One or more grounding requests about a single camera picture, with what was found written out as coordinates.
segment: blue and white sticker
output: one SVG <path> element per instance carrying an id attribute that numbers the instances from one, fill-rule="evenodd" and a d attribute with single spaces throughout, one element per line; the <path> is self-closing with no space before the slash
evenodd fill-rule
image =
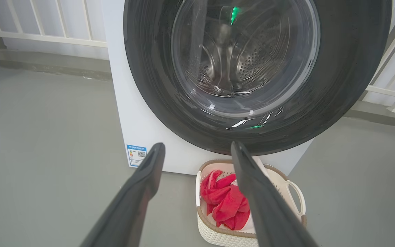
<path id="1" fill-rule="evenodd" d="M 145 147 L 127 145 L 127 156 L 129 156 L 129 166 L 138 167 L 147 155 Z"/>

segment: red clothing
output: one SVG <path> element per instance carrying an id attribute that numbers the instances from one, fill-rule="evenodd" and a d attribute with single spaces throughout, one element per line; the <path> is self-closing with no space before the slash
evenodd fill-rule
<path id="1" fill-rule="evenodd" d="M 213 213 L 218 227 L 224 224 L 231 230 L 241 230 L 251 213 L 248 199 L 238 186 L 231 184 L 236 179 L 235 174 L 216 181 L 221 174 L 221 170 L 214 170 L 201 183 L 201 197 L 207 203 L 207 215 Z"/>

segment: gray floor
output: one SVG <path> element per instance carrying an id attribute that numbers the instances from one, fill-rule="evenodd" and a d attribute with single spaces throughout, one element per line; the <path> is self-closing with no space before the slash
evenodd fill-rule
<path id="1" fill-rule="evenodd" d="M 110 82 L 0 69 L 0 246 L 77 246 L 132 174 Z M 395 127 L 341 119 L 290 179 L 321 246 L 395 246 Z M 194 180 L 163 173 L 141 246 L 211 246 Z"/>

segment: washing machine door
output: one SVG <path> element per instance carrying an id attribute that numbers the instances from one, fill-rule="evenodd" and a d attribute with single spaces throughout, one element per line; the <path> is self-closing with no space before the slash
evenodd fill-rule
<path id="1" fill-rule="evenodd" d="M 229 154 L 297 146 L 342 117 L 370 82 L 390 0 L 126 0 L 130 69 L 181 138 Z"/>

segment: round black door frame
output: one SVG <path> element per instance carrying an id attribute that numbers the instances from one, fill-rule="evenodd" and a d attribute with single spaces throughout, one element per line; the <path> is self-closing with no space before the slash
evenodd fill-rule
<path id="1" fill-rule="evenodd" d="M 232 128 L 239 119 L 200 109 L 174 71 L 171 33 L 182 0 L 125 0 L 125 49 L 141 95 L 171 131 L 212 152 L 229 155 L 236 140 L 252 155 L 265 155 L 312 139 L 340 119 L 366 89 L 384 52 L 392 11 L 391 0 L 313 2 L 321 37 L 309 79 L 281 106 Z"/>

